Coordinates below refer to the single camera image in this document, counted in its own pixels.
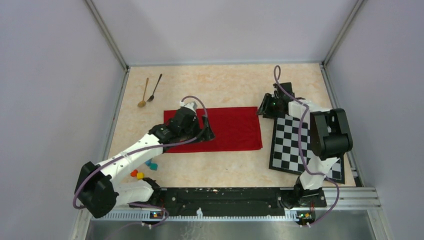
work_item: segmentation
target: golden spoon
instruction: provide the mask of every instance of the golden spoon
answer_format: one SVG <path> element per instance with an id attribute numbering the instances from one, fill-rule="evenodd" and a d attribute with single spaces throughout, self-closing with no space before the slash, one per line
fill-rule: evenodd
<path id="1" fill-rule="evenodd" d="M 149 78 L 146 79 L 146 86 L 144 87 L 143 100 L 137 104 L 137 107 L 139 108 L 142 108 L 146 105 L 145 95 L 146 95 L 146 89 L 147 89 L 148 83 L 149 83 Z"/>

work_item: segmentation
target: red towel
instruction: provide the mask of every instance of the red towel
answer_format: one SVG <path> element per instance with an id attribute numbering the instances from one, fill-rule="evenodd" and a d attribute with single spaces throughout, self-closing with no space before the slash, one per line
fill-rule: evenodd
<path id="1" fill-rule="evenodd" d="M 209 124 L 215 139 L 172 147 L 167 153 L 259 150 L 262 148 L 262 138 L 257 110 L 256 106 L 208 108 Z M 163 122 L 166 123 L 175 112 L 176 110 L 164 111 Z M 196 112 L 200 127 L 203 128 L 201 116 L 205 112 L 203 109 L 197 109 Z"/>

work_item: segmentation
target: black and white checkered board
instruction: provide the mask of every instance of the black and white checkered board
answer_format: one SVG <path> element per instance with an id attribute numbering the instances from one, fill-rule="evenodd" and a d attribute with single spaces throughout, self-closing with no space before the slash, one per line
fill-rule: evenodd
<path id="1" fill-rule="evenodd" d="M 300 175 L 305 171 L 298 148 L 299 119 L 289 115 L 278 117 L 274 121 L 269 169 Z M 302 124 L 301 141 L 303 156 L 309 163 L 314 155 L 310 144 L 308 124 Z M 336 183 L 345 183 L 345 165 L 343 158 L 330 169 L 327 176 Z"/>

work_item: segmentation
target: spoon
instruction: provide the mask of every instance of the spoon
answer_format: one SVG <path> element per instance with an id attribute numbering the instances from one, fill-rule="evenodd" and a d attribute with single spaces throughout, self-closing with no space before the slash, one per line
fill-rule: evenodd
<path id="1" fill-rule="evenodd" d="M 146 79 L 146 86 L 144 87 L 143 100 L 137 104 L 137 107 L 139 108 L 142 108 L 146 105 L 145 95 L 146 95 L 146 89 L 147 89 L 148 83 L 149 83 L 149 78 Z"/>
<path id="2" fill-rule="evenodd" d="M 158 87 L 158 84 L 159 84 L 159 81 L 161 80 L 161 78 L 162 78 L 162 73 L 159 75 L 159 79 L 157 80 L 157 83 L 156 83 L 156 86 L 154 87 L 153 93 L 152 93 L 152 94 L 151 94 L 151 96 L 147 99 L 147 102 L 151 102 L 151 101 L 153 101 L 153 99 L 155 98 L 154 94 L 155 94 L 156 88 Z"/>

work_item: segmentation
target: marble pattern tabletop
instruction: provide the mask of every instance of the marble pattern tabletop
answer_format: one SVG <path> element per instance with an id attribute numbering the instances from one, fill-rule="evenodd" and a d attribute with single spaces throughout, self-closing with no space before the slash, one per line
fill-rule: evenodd
<path id="1" fill-rule="evenodd" d="M 113 134 L 109 157 L 138 141 L 154 125 L 163 122 L 164 110 L 179 108 L 181 98 L 194 95 L 207 108 L 259 106 L 265 93 L 272 93 L 274 64 L 182 65 L 132 67 Z M 280 64 L 280 82 L 291 82 L 296 97 L 331 107 L 318 63 Z M 146 78 L 147 100 L 160 74 L 154 100 L 142 100 Z M 145 177 L 161 187 L 292 187 L 298 175 L 268 169 L 273 120 L 260 117 L 263 148 L 254 151 L 165 153 L 154 158 L 157 171 L 138 167 Z M 355 186 L 347 157 L 345 181 Z M 136 181 L 128 176 L 124 181 Z"/>

